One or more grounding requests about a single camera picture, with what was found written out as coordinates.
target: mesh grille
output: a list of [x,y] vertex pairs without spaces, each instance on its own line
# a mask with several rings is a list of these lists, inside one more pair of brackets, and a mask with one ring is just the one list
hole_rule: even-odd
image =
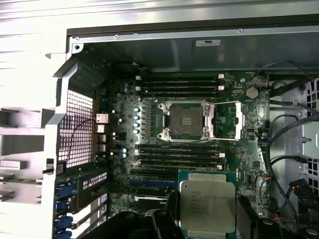
[[315,82],[310,82],[310,89],[307,91],[307,106],[312,109],[317,109],[319,106],[319,80],[316,79]]
[[60,149],[58,161],[67,160],[67,168],[90,162],[92,131],[93,100],[69,90],[67,113],[59,124]]
[[107,177],[107,173],[102,173],[94,178],[91,178],[87,181],[84,181],[83,182],[83,190],[86,190],[86,189],[94,186],[95,184],[98,184],[98,183],[104,181],[106,179],[106,177]]
[[308,183],[312,186],[316,196],[319,196],[319,176],[318,176],[318,159],[308,159]]
[[[307,90],[307,106],[318,110],[319,108],[319,79],[316,79],[314,82],[310,82],[310,89]],[[308,183],[312,186],[315,195],[318,194],[318,160],[319,159],[308,159]]]

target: cpu socket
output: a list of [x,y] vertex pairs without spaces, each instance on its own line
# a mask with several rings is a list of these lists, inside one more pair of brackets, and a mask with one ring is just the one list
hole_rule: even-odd
[[[234,104],[237,124],[234,126],[233,138],[219,138],[214,135],[214,110],[216,105]],[[158,138],[169,142],[193,142],[201,140],[240,140],[244,126],[244,115],[239,101],[210,103],[207,101],[172,100],[160,103],[163,111],[162,132]]]

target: wire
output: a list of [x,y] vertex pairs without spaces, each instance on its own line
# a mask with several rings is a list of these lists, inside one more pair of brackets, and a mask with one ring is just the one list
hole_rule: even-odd
[[75,129],[73,130],[73,133],[72,133],[72,135],[71,135],[71,140],[70,140],[70,148],[69,148],[69,151],[68,151],[68,155],[67,155],[67,157],[66,157],[66,160],[65,160],[66,163],[70,160],[70,154],[71,154],[71,150],[72,150],[72,146],[73,146],[73,138],[74,138],[74,134],[75,134],[76,130],[77,130],[81,125],[83,125],[83,124],[85,124],[86,122],[89,122],[89,121],[95,121],[95,120],[94,120],[94,119],[87,119],[87,120],[85,120],[85,121],[79,123],[79,124],[75,127]]
[[303,80],[300,80],[300,81],[295,81],[295,82],[292,82],[292,83],[289,83],[285,86],[281,86],[277,89],[274,89],[274,90],[271,90],[270,91],[270,98],[272,97],[275,97],[275,96],[279,96],[279,95],[282,95],[296,87],[299,87],[301,85],[304,85],[310,81],[315,81],[314,77],[309,75],[305,70],[303,70],[296,62],[294,61],[278,61],[278,62],[273,62],[273,63],[270,63],[264,67],[262,67],[257,73],[256,73],[256,77],[258,78],[259,77],[259,74],[266,68],[270,67],[270,66],[273,66],[273,65],[277,65],[277,64],[281,64],[281,63],[289,63],[289,64],[292,64],[294,65],[300,72],[302,72],[306,77],[307,79],[303,79]]
[[[287,192],[286,192],[287,198],[290,198],[292,192],[293,192],[292,187],[289,187],[289,189],[288,189]],[[282,209],[285,208],[286,205],[287,205],[287,202],[285,201],[284,204],[283,204],[281,207],[279,207],[278,210],[276,210],[276,212],[280,212]]]
[[268,178],[271,178],[271,177],[267,177],[267,178],[264,178],[263,181],[261,182],[260,186],[259,186],[259,190],[258,190],[258,196],[259,196],[259,201],[260,201],[260,204],[261,206],[266,209],[271,215],[273,215],[275,218],[278,217],[278,215],[276,213],[273,213],[272,211],[269,210],[268,207],[266,207],[265,203],[263,202],[263,199],[262,199],[262,189],[263,189],[263,185],[265,184],[265,182],[267,182],[267,179]]
[[294,61],[289,61],[289,60],[285,60],[285,61],[277,61],[277,62],[273,62],[270,63],[262,68],[259,69],[259,71],[257,71],[256,73],[256,77],[259,77],[260,72],[262,72],[263,70],[265,70],[266,68],[270,67],[270,66],[274,66],[274,65],[278,65],[278,64],[282,64],[282,63],[289,63],[294,65],[298,70],[300,70],[304,75],[306,75],[309,79],[309,81],[315,81],[314,77],[312,77],[311,75],[309,75],[304,69],[302,69],[296,62]]
[[286,127],[282,128],[278,133],[275,134],[274,137],[272,137],[269,140],[268,145],[265,147],[265,150],[264,150],[264,161],[265,161],[266,168],[268,169],[270,176],[272,176],[273,181],[275,182],[277,188],[279,189],[279,192],[284,197],[285,201],[287,202],[287,205],[289,206],[289,208],[293,212],[293,216],[295,218],[297,218],[296,209],[294,208],[293,204],[290,202],[290,200],[287,197],[286,193],[284,192],[283,188],[280,186],[280,184],[279,184],[279,182],[278,182],[278,180],[276,178],[276,175],[274,173],[273,167],[271,165],[271,161],[270,161],[270,146],[275,142],[275,140],[277,138],[279,138],[281,135],[283,135],[288,130],[290,130],[290,129],[296,127],[296,126],[299,126],[301,124],[304,124],[304,123],[307,123],[307,122],[312,122],[312,121],[319,121],[319,116],[318,115],[313,115],[313,116],[309,116],[307,118],[299,119],[299,120],[287,125]]
[[[280,106],[295,106],[294,105],[294,102],[284,102],[284,101],[273,101],[273,100],[270,100],[269,101],[270,104],[273,104],[273,105],[280,105]],[[304,104],[301,104],[301,103],[296,103],[297,105],[296,106],[300,106],[302,108],[304,108],[306,111],[310,112],[311,114],[319,114],[318,111],[304,105]]]
[[162,146],[162,148],[178,147],[178,146],[183,146],[183,145],[187,145],[187,144],[191,144],[191,143],[199,143],[199,142],[207,141],[207,140],[209,140],[209,138],[200,139],[200,140],[196,140],[196,141],[192,141],[192,142],[187,142],[187,143],[175,144],[175,145],[164,145],[164,146]]
[[271,135],[272,135],[272,129],[274,128],[275,122],[276,122],[278,119],[282,118],[282,117],[291,117],[291,118],[294,118],[295,120],[298,120],[298,117],[295,116],[295,115],[279,115],[279,116],[275,117],[275,118],[273,119],[273,121],[271,122],[270,126],[269,126],[269,133],[268,133],[268,135],[269,135],[270,137],[271,137]]
[[283,159],[293,159],[293,160],[295,160],[295,161],[297,161],[299,163],[307,163],[308,162],[308,160],[306,158],[302,158],[300,156],[295,156],[295,155],[287,156],[287,155],[284,155],[284,156],[281,156],[281,157],[278,157],[278,158],[272,160],[271,161],[271,165],[274,165],[275,163],[277,163],[278,161],[283,160]]

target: label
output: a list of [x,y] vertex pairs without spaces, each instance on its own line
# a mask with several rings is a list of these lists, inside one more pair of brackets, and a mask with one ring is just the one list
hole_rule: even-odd
[[58,164],[57,166],[56,166],[56,175],[59,175],[59,174],[61,174],[61,173],[64,173],[64,171],[65,171],[65,162],[63,162],[63,163],[60,163],[60,164]]
[[221,40],[201,40],[196,41],[196,46],[219,46]]

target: circuit board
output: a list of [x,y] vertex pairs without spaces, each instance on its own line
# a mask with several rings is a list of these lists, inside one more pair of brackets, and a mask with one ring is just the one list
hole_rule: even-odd
[[179,170],[235,172],[236,194],[267,216],[258,197],[266,172],[260,145],[269,128],[267,78],[144,73],[109,80],[96,101],[108,115],[97,134],[97,161],[108,167],[109,217],[164,208],[168,193],[178,189]]

